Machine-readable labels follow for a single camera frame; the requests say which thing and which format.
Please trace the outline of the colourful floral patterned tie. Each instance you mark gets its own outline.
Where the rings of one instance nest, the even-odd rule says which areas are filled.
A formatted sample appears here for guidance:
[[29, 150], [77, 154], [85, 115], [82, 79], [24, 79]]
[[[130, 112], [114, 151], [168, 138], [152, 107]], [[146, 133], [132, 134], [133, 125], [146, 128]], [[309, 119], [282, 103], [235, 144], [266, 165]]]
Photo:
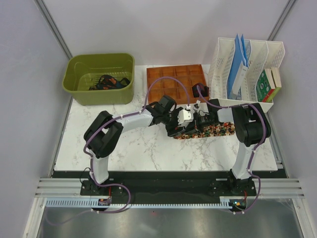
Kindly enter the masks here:
[[235, 134], [235, 125], [231, 122], [219, 122], [214, 125], [205, 126], [202, 132], [194, 132], [192, 134], [182, 134], [174, 136], [174, 139], [195, 139], [205, 137], [230, 136]]

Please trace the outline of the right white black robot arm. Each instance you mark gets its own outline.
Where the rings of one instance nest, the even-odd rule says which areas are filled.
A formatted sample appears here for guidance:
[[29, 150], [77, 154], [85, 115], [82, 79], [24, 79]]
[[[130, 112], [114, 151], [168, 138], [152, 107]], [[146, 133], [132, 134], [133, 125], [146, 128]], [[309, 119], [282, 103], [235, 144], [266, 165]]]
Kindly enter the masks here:
[[231, 130], [234, 126], [235, 135], [239, 141], [237, 158], [228, 172], [226, 180], [214, 180], [214, 189], [232, 195], [240, 195], [244, 191], [255, 194], [253, 178], [253, 164], [257, 149], [271, 135], [270, 125], [259, 103], [242, 104], [222, 107], [217, 99], [207, 101], [207, 112], [200, 109], [200, 101], [194, 105], [195, 130], [201, 136], [221, 131]]

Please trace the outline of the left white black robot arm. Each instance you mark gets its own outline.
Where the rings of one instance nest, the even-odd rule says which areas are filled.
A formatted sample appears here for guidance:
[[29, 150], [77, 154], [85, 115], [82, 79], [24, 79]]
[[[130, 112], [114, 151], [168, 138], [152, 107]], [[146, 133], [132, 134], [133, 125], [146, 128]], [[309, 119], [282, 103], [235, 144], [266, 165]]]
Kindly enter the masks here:
[[164, 124], [167, 135], [174, 137], [191, 131], [190, 127], [196, 125], [197, 117], [190, 105], [178, 108], [176, 101], [166, 95], [158, 102], [128, 114], [113, 116], [108, 111], [100, 112], [84, 134], [84, 153], [90, 156], [92, 190], [98, 195], [107, 193], [108, 159], [123, 133]]

